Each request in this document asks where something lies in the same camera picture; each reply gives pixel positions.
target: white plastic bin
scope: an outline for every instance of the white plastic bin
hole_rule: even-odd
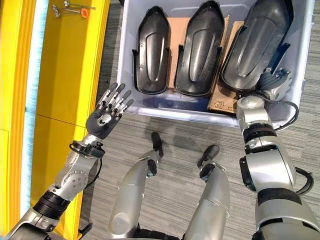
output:
[[[138,28],[146,12],[153,6],[160,6],[168,17],[192,17],[204,0],[125,0],[117,82],[132,89],[133,105],[129,113],[140,115],[210,123],[223,126],[238,126],[235,116],[207,112],[208,99],[188,97],[166,91],[159,95],[138,92],[134,86],[134,65],[132,49],[137,49]],[[255,0],[218,0],[224,16],[230,15],[229,29],[234,21],[243,21]],[[285,42],[291,47],[285,54],[280,67],[292,72],[292,86],[285,100],[299,105],[303,91],[307,64],[310,33],[313,25],[315,0],[292,0],[294,20]],[[295,110],[282,104],[270,108],[269,114],[275,127],[286,123]]]

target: wire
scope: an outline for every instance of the wire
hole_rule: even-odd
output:
[[[99,178],[99,174],[100,174],[101,168],[102,168],[102,158],[100,158],[99,170],[98,170],[98,172],[96,173],[94,179],[93,179],[91,182],[89,182],[89,183],[85,186],[84,189],[90,187],[90,186],[91,186],[92,184],[94,184],[94,182]]]
[[[298,116],[299,116],[299,108],[298,106],[294,103],[294,102],[291,102],[291,101],[283,101],[283,100],[279,100],[279,101],[274,101],[274,100],[270,100],[264,96],[261,96],[260,94],[258,94],[259,92],[257,93],[250,93],[250,95],[253,95],[253,96],[256,96],[256,97],[259,97],[261,99],[263,99],[264,101],[268,102],[268,103],[271,103],[271,104],[286,104],[286,105],[289,105],[291,107],[294,107],[295,109],[295,113],[293,115],[293,117],[284,125],[274,129],[275,131],[279,131],[279,130],[282,130],[288,126],[290,126],[291,124],[293,124],[297,119],[298,119]]]
[[[295,171],[298,174],[301,174],[301,175],[305,176],[305,178],[306,178],[305,185],[302,188],[300,188],[298,191],[296,191],[296,194],[298,194],[299,196],[305,195],[308,192],[310,192],[310,190],[314,186],[314,178],[312,177],[312,173],[311,172],[307,172],[307,171],[305,171],[305,170],[303,170],[302,168],[299,168],[299,167],[295,167]]]

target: gray carpet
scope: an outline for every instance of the gray carpet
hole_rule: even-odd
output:
[[[303,199],[320,221],[320,1],[316,2],[315,25],[311,34],[305,88],[300,115],[295,124],[278,136],[287,146],[297,167],[313,172],[314,188]],[[122,7],[112,1],[98,86],[99,98],[117,77]],[[100,178],[94,189],[84,193],[81,226],[88,221],[93,228],[84,240],[108,239],[108,221],[118,186],[138,157],[151,147],[151,132],[164,141],[164,157],[157,176],[147,180],[139,222],[142,228],[182,237],[196,209],[205,183],[199,179],[198,158],[211,144],[220,146],[218,162],[227,168],[231,209],[224,240],[249,240],[255,232],[256,195],[242,182],[239,158],[244,156],[243,139],[238,128],[221,127],[126,114],[104,141],[106,154]],[[297,187],[304,184],[298,178]]]

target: yellow cabinet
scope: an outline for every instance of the yellow cabinet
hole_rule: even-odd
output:
[[[42,0],[1,1],[2,236],[20,219],[26,85],[37,1]],[[53,183],[72,140],[80,140],[86,134],[86,119],[96,101],[109,0],[70,2],[95,9],[88,10],[88,18],[80,14],[57,18],[52,5],[62,8],[64,1],[48,1],[35,112],[31,205]],[[78,194],[56,228],[68,240],[81,237],[78,233],[81,201],[82,194]]]

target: cardboard piece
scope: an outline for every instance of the cardboard piece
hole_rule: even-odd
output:
[[[219,76],[220,76],[222,65],[227,58],[228,52],[236,36],[236,33],[243,24],[244,24],[243,21],[235,21],[233,23],[233,26],[230,32],[230,37],[225,46],[225,50],[223,51],[223,56],[222,56],[222,61],[220,62],[219,71],[216,75],[217,76],[216,85],[213,89],[213,94],[207,106],[207,109],[209,111],[220,112],[220,113],[223,112],[223,113],[229,113],[229,114],[235,114],[237,112],[237,101],[238,101],[237,93],[229,89],[228,87],[224,86]]]
[[[221,39],[220,46],[223,47],[227,41],[227,28],[229,24],[230,16],[224,18],[224,32]],[[178,56],[179,56],[179,45],[185,44],[186,32],[190,17],[167,17],[167,20],[171,29],[170,38],[170,50],[171,57],[168,67],[168,89],[171,91],[175,90],[175,76],[177,71]]]

